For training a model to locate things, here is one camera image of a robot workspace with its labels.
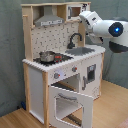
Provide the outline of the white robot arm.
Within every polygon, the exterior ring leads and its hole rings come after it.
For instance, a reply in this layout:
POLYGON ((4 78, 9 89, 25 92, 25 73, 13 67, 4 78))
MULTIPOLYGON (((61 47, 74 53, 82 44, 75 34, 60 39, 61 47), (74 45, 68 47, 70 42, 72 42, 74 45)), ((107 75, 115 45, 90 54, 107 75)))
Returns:
POLYGON ((102 43, 104 38, 108 38, 112 52, 128 51, 128 21, 124 18, 103 20, 95 11, 83 11, 79 17, 93 43, 102 43))

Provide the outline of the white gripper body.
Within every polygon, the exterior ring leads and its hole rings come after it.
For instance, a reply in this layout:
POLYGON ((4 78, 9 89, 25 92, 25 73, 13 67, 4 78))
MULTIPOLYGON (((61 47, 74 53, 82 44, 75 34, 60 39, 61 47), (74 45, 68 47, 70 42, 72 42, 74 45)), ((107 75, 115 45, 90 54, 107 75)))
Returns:
POLYGON ((85 26, 92 26, 94 23, 100 20, 99 15, 95 11, 83 11, 79 14, 79 17, 85 26))

